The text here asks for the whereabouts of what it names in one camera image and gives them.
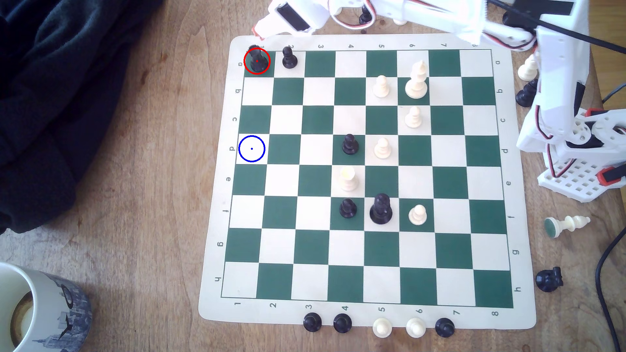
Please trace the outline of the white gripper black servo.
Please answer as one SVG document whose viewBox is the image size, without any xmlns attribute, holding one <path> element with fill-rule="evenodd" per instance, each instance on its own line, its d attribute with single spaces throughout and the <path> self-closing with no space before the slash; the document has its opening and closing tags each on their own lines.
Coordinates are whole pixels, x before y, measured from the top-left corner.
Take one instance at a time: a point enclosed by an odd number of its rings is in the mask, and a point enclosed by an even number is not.
<svg viewBox="0 0 626 352">
<path fill-rule="evenodd" d="M 260 40 L 283 33 L 311 35 L 329 19 L 329 10 L 317 1 L 272 1 L 269 13 L 252 32 Z"/>
</svg>

